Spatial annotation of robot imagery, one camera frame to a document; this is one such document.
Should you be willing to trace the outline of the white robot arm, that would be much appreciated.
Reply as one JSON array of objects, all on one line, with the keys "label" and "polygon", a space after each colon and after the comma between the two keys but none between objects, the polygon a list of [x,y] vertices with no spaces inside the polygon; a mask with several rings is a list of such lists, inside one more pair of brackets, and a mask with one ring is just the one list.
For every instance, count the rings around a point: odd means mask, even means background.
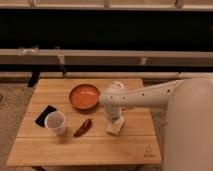
[{"label": "white robot arm", "polygon": [[213,171],[213,77],[126,90],[113,82],[99,97],[110,121],[123,107],[166,110],[164,171]]}]

